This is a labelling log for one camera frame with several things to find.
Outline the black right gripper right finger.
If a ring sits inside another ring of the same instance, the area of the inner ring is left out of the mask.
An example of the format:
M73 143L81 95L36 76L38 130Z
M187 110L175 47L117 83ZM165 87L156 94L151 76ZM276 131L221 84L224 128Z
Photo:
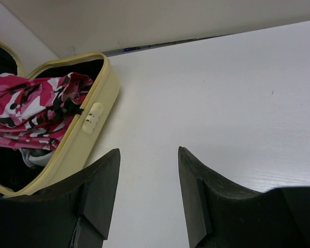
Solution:
M310 247L310 187L261 193L178 150L190 247Z

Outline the pale yellow hard-shell suitcase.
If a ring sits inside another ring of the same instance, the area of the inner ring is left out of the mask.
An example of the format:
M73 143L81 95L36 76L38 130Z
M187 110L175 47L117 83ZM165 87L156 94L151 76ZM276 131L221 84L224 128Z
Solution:
M109 59L100 52L46 62L29 75L17 54L0 42L0 74L27 79L58 78L71 72L86 75L93 85L63 139L45 167L28 167L19 149L0 147L0 194L31 195L80 171L101 132L119 93L119 78Z

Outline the pink camouflage garment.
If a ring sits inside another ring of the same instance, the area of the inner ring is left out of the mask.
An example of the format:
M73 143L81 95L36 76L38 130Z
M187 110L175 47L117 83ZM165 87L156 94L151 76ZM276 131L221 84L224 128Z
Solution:
M0 147L55 150L93 85L86 75L0 74Z

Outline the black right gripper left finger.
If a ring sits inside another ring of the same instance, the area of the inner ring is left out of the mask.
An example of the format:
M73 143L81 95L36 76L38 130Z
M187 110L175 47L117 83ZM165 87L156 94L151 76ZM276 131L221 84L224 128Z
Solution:
M33 195L0 197L0 247L102 247L119 169L120 151L113 149Z

